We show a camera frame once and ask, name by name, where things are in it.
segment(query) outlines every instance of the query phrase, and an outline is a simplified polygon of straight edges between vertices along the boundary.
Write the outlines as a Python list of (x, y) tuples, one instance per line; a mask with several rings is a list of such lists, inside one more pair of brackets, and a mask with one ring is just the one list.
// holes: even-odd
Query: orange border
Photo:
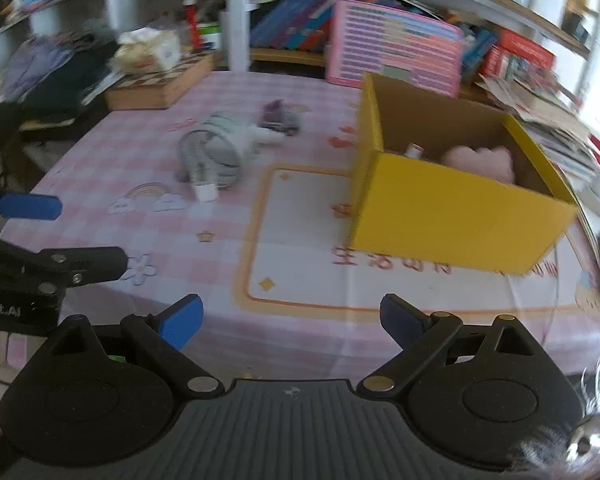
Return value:
[[(235, 303), (243, 310), (256, 312), (258, 314), (272, 314), (274, 316), (293, 316), (293, 317), (310, 317), (313, 319), (335, 319), (346, 320), (353, 322), (378, 322), (379, 306), (373, 308), (353, 308), (350, 306), (335, 306), (313, 303), (296, 303), (293, 301), (279, 300), (263, 300), (262, 298), (254, 298), (249, 294), (249, 277), (253, 267), (255, 258), (255, 248), (258, 245), (260, 238), (260, 227), (262, 225), (262, 217), (267, 206), (269, 191), (274, 181), (274, 175), (277, 171), (296, 171), (302, 173), (319, 173), (337, 176), (349, 176), (348, 171), (335, 170), (331, 168), (320, 168), (317, 166), (300, 166), (295, 164), (277, 165), (274, 164), (267, 168), (266, 173), (262, 177), (262, 183), (256, 199), (253, 203), (251, 212), (251, 221), (247, 229), (247, 235), (244, 239), (240, 257), (238, 260), (238, 268), (234, 279), (234, 300)], [(576, 259), (580, 267), (584, 269), (584, 258), (578, 252), (574, 243), (571, 241), (568, 229), (565, 231), (567, 240), (569, 241)], [(525, 308), (520, 310), (520, 314), (525, 316), (540, 316), (547, 313), (548, 309), (554, 308), (551, 306), (538, 306)], [(426, 314), (435, 312), (437, 309), (426, 310)], [(576, 304), (561, 305), (558, 310), (561, 312), (581, 311)], [(484, 321), (484, 317), (495, 317), (502, 314), (502, 310), (463, 310), (457, 312), (465, 322), (472, 322), (472, 319), (480, 318)]]

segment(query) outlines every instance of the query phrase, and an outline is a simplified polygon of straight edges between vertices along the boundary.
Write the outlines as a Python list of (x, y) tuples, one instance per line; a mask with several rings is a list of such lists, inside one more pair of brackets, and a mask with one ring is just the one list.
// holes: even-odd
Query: table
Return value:
[[(600, 355), (600, 279), (577, 222), (528, 276), (344, 246), (358, 93), (322, 80), (216, 72), (168, 110), (113, 112), (34, 190), (58, 195), (62, 216), (11, 220), (2, 238), (35, 251), (125, 249), (122, 279), (70, 289), (63, 317), (115, 323), (199, 294), (203, 327), (183, 352), (225, 381), (355, 383), (399, 350), (378, 322), (387, 292), (466, 322), (516, 314), (563, 371), (593, 364)], [(263, 147), (217, 201), (196, 202), (174, 176), (177, 140), (214, 111), (255, 121), (273, 99), (301, 112), (301, 133)]]

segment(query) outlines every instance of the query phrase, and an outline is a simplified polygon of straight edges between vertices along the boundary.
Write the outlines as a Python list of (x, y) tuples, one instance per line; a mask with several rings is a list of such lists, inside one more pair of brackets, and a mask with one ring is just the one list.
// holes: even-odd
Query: yellow box on shelf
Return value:
[[(474, 269), (527, 272), (573, 221), (577, 202), (510, 115), (365, 74), (351, 184), (350, 247)], [(403, 153), (410, 143), (422, 160)], [(505, 146), (515, 185), (438, 164), (458, 145)]]

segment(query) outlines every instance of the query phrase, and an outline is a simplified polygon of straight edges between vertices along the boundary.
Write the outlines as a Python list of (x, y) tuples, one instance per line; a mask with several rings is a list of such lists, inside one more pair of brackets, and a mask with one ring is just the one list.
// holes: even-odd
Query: pink plush toy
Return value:
[(478, 148), (476, 152), (468, 146), (455, 146), (442, 156), (440, 162), (450, 168), (492, 178), (503, 184), (514, 183), (511, 154), (504, 146), (493, 150)]

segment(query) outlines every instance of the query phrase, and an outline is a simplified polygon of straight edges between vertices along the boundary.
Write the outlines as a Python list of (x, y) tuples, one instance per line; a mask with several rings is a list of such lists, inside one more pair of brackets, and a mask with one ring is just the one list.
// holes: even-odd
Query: chessboard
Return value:
[(127, 75), (107, 90), (107, 105), (110, 110), (169, 108), (214, 69), (214, 58), (214, 52), (183, 54), (166, 72)]

